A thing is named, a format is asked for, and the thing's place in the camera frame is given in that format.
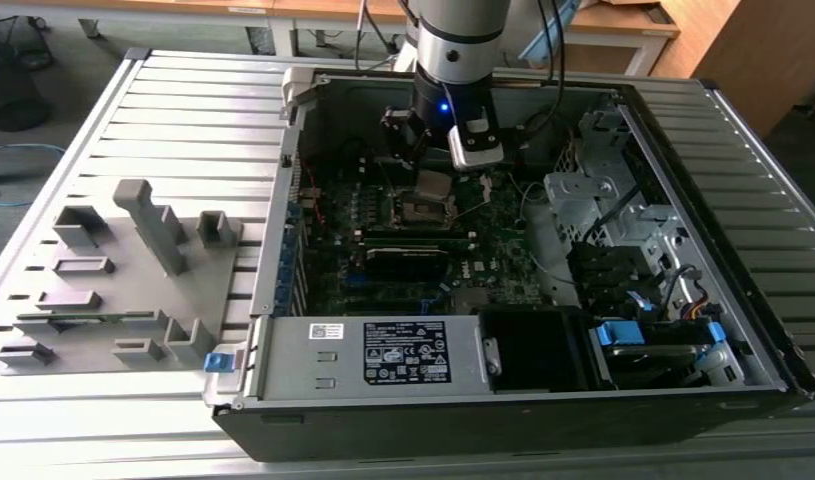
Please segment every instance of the wooden table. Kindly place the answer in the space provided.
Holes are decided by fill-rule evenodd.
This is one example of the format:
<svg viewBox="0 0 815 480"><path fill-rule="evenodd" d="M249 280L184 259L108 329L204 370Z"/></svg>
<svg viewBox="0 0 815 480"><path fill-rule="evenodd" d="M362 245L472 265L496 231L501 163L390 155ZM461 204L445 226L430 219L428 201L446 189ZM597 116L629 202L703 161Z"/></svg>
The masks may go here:
<svg viewBox="0 0 815 480"><path fill-rule="evenodd" d="M406 20L396 0L368 5L380 30L402 33ZM358 0L0 0L0 14L265 27L282 57L296 54L297 30L350 31L357 10ZM87 35L97 34L94 22L81 24ZM568 32L568 44L635 49L625 73L647 75L679 29L652 22L639 7L599 4L576 14Z"/></svg>

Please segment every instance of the warning label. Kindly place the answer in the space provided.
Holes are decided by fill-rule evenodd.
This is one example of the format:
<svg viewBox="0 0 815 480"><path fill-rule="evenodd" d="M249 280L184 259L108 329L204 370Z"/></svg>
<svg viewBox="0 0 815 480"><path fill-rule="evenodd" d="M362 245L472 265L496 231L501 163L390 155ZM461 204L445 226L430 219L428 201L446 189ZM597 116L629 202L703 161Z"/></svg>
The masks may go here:
<svg viewBox="0 0 815 480"><path fill-rule="evenodd" d="M450 383L442 322L365 323L362 342L368 384Z"/></svg>

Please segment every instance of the red wire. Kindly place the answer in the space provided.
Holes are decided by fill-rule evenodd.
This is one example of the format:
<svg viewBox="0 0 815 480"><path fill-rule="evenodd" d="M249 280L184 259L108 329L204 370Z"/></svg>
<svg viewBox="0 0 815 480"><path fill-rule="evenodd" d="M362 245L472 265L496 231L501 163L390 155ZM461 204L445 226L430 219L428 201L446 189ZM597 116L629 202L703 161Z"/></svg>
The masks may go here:
<svg viewBox="0 0 815 480"><path fill-rule="evenodd" d="M683 315L683 320L691 320L691 313L695 311L695 308L700 307L709 300L709 296L701 296L695 303L691 304L691 308L685 310L685 314Z"/></svg>
<svg viewBox="0 0 815 480"><path fill-rule="evenodd" d="M317 195L316 193L320 193L320 191L317 190L317 185L314 184L314 175L312 174L312 169L309 169L309 166L306 165L305 162L300 162L300 166L302 167L302 170L305 171L305 174L309 177L309 183L312 184L312 210L314 211L314 218L317 218L317 223L320 224L320 226L324 226L324 217L321 215L321 211L317 208Z"/></svg>

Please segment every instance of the barcode sticker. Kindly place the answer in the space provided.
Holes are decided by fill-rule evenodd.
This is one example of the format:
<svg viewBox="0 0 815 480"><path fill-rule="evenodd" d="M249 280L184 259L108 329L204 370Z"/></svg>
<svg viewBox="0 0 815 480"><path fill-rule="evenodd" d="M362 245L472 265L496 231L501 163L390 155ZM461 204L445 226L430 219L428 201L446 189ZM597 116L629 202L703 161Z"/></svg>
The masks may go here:
<svg viewBox="0 0 815 480"><path fill-rule="evenodd" d="M309 324L309 340L341 340L344 337L344 323Z"/></svg>
<svg viewBox="0 0 815 480"><path fill-rule="evenodd" d="M264 15L264 8L246 8L246 7L229 7L232 13L253 13L256 15Z"/></svg>
<svg viewBox="0 0 815 480"><path fill-rule="evenodd" d="M664 30L641 30L641 35L647 35L648 37L672 37L673 32Z"/></svg>

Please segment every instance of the floor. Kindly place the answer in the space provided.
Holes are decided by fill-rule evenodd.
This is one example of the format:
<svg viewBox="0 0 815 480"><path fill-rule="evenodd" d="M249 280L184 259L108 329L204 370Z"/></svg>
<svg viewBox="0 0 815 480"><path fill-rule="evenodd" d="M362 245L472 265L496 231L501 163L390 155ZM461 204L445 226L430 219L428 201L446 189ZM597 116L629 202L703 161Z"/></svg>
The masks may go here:
<svg viewBox="0 0 815 480"><path fill-rule="evenodd" d="M54 105L53 120L17 134L0 132L0 143L50 143L65 147L129 47L162 50L250 53L246 33L237 27L165 24L125 24L102 21L102 38L83 37L73 18L49 18L46 41L55 65L34 74L43 97ZM349 33L329 38L333 48L316 48L310 32L300 32L300 51L309 56L336 57L353 44ZM360 58L382 59L385 53L373 37L364 40ZM767 145L815 202L815 120L792 112L767 138ZM55 155L43 150L0 151L0 202L26 202L38 192L54 168ZM26 207L0 207L0 251Z"/></svg>

